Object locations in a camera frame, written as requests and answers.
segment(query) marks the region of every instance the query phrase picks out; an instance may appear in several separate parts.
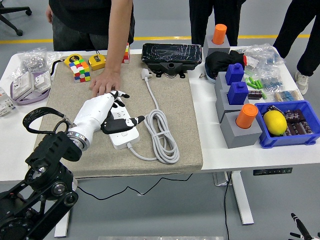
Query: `office chair wheel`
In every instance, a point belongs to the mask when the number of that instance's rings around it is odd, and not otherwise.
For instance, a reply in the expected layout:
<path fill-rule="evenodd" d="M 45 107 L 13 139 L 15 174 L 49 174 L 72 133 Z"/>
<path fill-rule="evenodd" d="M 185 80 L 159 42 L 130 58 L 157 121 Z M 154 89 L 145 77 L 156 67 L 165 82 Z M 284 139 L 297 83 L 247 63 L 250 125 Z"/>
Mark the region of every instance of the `office chair wheel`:
<path fill-rule="evenodd" d="M 20 30 L 20 29 L 17 29 L 16 31 L 16 34 L 18 35 L 18 36 L 22 36 L 22 34 L 24 33 L 22 30 Z"/>

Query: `human hand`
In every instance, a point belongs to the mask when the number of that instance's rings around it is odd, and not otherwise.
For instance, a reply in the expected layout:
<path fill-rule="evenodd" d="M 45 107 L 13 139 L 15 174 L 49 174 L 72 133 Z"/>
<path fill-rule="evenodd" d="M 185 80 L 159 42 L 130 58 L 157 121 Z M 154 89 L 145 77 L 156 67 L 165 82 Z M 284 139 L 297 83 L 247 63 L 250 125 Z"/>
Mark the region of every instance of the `human hand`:
<path fill-rule="evenodd" d="M 91 79 L 89 88 L 92 90 L 91 97 L 109 93 L 112 90 L 119 91 L 121 84 L 120 72 L 110 71 L 107 68 L 98 76 Z"/>
<path fill-rule="evenodd" d="M 53 15 L 53 13 L 52 13 L 52 10 L 51 10 L 51 7 L 49 6 L 49 4 L 48 4 L 48 7 L 45 10 L 45 15 L 46 15 L 47 21 L 50 24 L 52 24 L 52 15 Z"/>

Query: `yellow floor line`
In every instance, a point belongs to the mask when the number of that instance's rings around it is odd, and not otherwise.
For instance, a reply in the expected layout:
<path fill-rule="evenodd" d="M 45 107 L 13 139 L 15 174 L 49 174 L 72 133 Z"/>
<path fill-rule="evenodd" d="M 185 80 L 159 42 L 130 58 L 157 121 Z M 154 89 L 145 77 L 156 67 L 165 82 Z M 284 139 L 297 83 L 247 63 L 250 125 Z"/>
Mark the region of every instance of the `yellow floor line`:
<path fill-rule="evenodd" d="M 239 35 L 239 39 L 276 39 L 278 35 Z M 300 34 L 298 38 L 307 39 L 310 34 Z M 191 36 L 136 36 L 135 41 L 191 40 Z M 52 39 L 0 40 L 0 44 L 52 43 Z"/>

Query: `blue box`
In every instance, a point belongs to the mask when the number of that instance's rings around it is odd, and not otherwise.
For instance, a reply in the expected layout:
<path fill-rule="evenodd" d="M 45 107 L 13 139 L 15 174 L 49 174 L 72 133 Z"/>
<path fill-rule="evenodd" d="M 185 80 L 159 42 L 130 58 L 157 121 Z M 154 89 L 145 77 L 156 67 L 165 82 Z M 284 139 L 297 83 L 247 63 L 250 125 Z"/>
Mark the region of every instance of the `blue box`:
<path fill-rule="evenodd" d="M 270 149 L 276 146 L 289 146 L 289 145 L 313 145 L 316 143 L 316 140 L 320 137 L 320 121 L 312 109 L 310 103 L 305 100 L 301 101 L 282 101 L 282 102 L 264 102 L 264 103 L 256 103 L 256 107 L 259 112 L 256 116 L 256 120 L 258 121 L 262 134 L 260 135 L 260 145 L 263 149 Z M 300 109 L 302 114 L 305 117 L 305 120 L 309 124 L 311 130 L 314 132 L 313 134 L 305 134 L 305 135 L 293 135 L 293 136 L 270 136 L 265 121 L 262 117 L 262 114 L 267 111 L 267 107 L 270 105 L 274 105 L 282 112 L 287 110 L 297 110 Z"/>

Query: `person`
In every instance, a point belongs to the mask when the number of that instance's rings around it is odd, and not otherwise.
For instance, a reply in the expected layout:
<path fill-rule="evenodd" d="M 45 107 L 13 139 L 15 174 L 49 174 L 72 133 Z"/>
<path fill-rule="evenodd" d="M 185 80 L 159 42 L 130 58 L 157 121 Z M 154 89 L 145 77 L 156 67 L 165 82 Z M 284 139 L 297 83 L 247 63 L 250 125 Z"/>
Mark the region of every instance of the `person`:
<path fill-rule="evenodd" d="M 92 97 L 120 90 L 121 63 L 134 40 L 133 0 L 49 0 L 55 51 L 107 50 L 105 68 L 91 79 Z"/>
<path fill-rule="evenodd" d="M 279 35 L 273 46 L 285 58 L 298 35 L 315 18 L 304 53 L 297 63 L 295 83 L 302 95 L 306 94 L 309 77 L 320 64 L 320 1 L 292 0 L 284 17 Z"/>
<path fill-rule="evenodd" d="M 204 46 L 209 16 L 215 24 L 226 25 L 230 46 L 238 45 L 241 6 L 246 0 L 189 0 L 191 43 Z"/>

